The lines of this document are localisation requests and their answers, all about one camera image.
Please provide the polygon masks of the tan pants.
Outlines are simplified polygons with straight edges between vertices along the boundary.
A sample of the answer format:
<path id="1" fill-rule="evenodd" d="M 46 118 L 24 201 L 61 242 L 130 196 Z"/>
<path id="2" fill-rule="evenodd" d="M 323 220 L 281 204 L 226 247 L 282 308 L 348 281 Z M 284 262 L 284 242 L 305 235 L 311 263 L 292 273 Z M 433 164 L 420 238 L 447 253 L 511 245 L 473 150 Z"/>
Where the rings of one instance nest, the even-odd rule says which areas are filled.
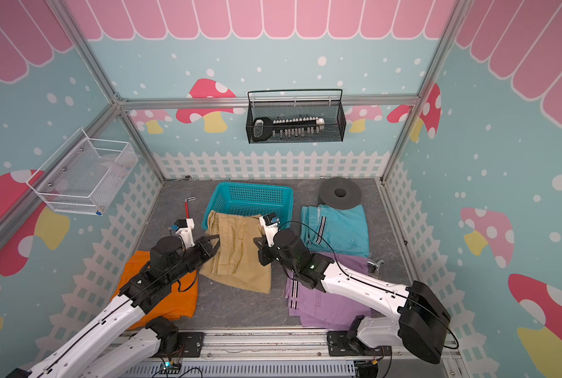
<path id="1" fill-rule="evenodd" d="M 257 216 L 243 217 L 210 211 L 208 236 L 220 237 L 216 255 L 201 268 L 210 280 L 246 291 L 268 294 L 272 286 L 272 268 L 263 266 L 254 243 L 265 235 Z"/>

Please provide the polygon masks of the teal pants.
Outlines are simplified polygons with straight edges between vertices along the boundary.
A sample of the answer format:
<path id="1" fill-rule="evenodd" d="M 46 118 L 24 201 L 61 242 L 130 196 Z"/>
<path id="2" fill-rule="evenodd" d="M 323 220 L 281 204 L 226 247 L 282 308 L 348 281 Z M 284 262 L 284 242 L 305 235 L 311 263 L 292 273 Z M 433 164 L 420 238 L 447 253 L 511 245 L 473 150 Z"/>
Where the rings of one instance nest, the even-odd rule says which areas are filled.
<path id="1" fill-rule="evenodd" d="M 300 221 L 300 238 L 309 250 L 370 256 L 369 228 L 362 205 L 352 209 L 303 206 Z"/>

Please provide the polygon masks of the orange pants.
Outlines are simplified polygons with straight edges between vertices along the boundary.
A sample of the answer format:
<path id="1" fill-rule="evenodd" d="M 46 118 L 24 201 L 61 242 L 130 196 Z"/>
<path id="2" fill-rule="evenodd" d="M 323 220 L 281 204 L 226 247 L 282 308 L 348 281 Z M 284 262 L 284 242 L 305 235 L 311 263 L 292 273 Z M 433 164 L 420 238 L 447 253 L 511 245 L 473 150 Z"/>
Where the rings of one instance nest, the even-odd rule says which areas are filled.
<path id="1" fill-rule="evenodd" d="M 148 251 L 137 250 L 126 263 L 120 277 L 115 294 L 128 283 L 128 281 L 139 273 L 139 270 L 150 261 Z M 169 321 L 178 321 L 182 317 L 192 318 L 198 303 L 198 272 L 190 272 L 180 280 L 180 283 L 172 285 L 172 292 L 160 303 L 157 304 L 150 313 L 147 313 L 139 321 L 134 323 L 130 329 L 144 328 L 149 321 L 163 317 Z"/>

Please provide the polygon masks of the purple pants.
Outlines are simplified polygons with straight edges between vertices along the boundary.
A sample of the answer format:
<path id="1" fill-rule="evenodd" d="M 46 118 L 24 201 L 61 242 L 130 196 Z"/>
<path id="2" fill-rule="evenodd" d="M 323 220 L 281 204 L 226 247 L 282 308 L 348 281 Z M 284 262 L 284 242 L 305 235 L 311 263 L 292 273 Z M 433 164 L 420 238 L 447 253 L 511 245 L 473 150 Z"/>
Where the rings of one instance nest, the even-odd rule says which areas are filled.
<path id="1" fill-rule="evenodd" d="M 358 316 L 370 317 L 372 310 L 353 299 L 310 290 L 298 281 L 287 280 L 285 297 L 290 316 L 303 327 L 346 331 Z"/>

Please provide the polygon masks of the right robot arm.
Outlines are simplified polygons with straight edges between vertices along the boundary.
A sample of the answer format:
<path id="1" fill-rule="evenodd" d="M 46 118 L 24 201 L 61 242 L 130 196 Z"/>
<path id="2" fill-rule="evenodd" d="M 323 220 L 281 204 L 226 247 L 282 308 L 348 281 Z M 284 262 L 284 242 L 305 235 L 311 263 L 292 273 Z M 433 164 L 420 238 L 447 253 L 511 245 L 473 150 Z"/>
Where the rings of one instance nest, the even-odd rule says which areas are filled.
<path id="1" fill-rule="evenodd" d="M 254 239 L 262 266 L 278 262 L 303 287 L 339 295 L 380 313 L 358 316 L 348 337 L 355 352 L 367 347 L 403 346 L 420 360 L 437 365 L 451 333 L 448 310 L 425 283 L 388 283 L 350 269 L 321 253 L 310 251 L 290 229 Z"/>

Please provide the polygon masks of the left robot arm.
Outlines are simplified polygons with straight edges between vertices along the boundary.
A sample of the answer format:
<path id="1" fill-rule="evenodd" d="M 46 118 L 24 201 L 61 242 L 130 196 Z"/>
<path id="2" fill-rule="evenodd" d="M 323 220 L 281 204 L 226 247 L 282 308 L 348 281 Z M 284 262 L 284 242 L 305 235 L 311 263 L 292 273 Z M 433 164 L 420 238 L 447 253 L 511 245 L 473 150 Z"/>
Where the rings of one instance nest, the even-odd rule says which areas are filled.
<path id="1" fill-rule="evenodd" d="M 122 332 L 170 295 L 174 283 L 213 258 L 221 246 L 219 240 L 218 235 L 202 236 L 193 247 L 184 247 L 178 236 L 160 239 L 150 250 L 150 261 L 95 319 L 49 357 L 8 376 L 78 377 Z"/>

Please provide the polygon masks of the teal plastic basket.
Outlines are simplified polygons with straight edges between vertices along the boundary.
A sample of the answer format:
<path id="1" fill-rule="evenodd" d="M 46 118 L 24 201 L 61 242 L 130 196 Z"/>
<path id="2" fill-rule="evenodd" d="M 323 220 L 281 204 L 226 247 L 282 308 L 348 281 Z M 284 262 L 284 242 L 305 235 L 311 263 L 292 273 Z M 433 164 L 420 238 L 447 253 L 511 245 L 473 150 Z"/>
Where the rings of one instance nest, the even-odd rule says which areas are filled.
<path id="1" fill-rule="evenodd" d="M 290 187 L 223 182 L 216 186 L 210 198 L 202 228 L 208 229 L 211 211 L 242 217 L 275 213 L 284 223 L 292 220 L 293 206 L 294 191 Z"/>

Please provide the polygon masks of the grey foam roll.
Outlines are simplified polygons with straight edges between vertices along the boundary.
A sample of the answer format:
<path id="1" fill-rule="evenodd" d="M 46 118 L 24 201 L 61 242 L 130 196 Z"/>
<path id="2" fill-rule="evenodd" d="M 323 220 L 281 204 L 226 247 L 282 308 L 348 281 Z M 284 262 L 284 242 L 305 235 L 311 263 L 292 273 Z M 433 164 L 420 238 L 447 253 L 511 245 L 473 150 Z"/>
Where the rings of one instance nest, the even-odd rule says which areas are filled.
<path id="1" fill-rule="evenodd" d="M 322 181 L 317 200 L 319 205 L 334 209 L 353 209 L 361 205 L 362 191 L 359 185 L 350 179 L 333 177 Z"/>

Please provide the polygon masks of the green circuit board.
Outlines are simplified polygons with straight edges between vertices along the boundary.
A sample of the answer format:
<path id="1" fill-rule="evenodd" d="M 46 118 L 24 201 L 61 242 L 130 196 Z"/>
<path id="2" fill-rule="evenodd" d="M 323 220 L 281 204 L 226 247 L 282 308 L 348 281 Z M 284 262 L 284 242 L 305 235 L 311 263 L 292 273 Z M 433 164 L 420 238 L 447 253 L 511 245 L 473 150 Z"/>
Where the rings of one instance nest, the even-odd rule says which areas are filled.
<path id="1" fill-rule="evenodd" d="M 161 368 L 158 371 L 158 375 L 172 376 L 179 375 L 182 364 L 179 362 L 164 362 L 161 364 Z"/>

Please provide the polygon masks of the red handled hex wrench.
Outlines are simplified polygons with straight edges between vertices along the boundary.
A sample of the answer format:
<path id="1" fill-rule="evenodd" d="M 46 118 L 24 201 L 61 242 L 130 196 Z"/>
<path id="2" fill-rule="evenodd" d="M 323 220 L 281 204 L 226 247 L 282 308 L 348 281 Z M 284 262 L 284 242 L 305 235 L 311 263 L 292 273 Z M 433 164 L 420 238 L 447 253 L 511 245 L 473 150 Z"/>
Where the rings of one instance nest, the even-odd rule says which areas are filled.
<path id="1" fill-rule="evenodd" d="M 190 202 L 196 200 L 194 196 L 186 197 L 184 200 L 185 218 L 191 219 Z"/>

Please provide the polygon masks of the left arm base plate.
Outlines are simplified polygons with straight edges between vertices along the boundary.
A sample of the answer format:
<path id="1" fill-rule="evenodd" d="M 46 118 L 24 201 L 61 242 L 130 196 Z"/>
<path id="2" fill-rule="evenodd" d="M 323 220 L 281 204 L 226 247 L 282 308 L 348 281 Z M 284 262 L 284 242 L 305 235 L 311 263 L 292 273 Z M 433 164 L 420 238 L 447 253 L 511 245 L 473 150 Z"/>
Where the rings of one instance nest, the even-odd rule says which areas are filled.
<path id="1" fill-rule="evenodd" d="M 160 353 L 167 358 L 199 358 L 204 332 L 173 332 L 161 340 Z"/>

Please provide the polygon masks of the silver metal bracket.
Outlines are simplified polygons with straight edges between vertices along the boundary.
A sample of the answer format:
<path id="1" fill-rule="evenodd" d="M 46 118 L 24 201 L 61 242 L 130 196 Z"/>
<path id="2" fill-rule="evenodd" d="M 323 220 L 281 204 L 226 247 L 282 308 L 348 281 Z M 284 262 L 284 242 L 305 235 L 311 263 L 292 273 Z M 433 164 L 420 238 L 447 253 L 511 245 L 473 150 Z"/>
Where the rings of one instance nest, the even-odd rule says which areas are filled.
<path id="1" fill-rule="evenodd" d="M 383 268 L 384 261 L 383 259 L 379 259 L 377 261 L 368 260 L 368 272 L 370 276 L 379 276 L 381 269 Z"/>

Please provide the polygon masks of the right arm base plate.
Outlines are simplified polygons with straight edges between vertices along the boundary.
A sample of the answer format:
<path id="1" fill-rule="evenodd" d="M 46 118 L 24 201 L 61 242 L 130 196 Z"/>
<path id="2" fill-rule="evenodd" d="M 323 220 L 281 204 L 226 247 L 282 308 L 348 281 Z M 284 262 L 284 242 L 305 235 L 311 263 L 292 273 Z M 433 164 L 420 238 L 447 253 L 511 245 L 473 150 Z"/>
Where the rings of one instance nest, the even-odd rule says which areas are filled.
<path id="1" fill-rule="evenodd" d="M 348 331 L 328 331 L 326 342 L 331 357 L 384 358 L 392 353 L 390 346 L 368 347 Z"/>

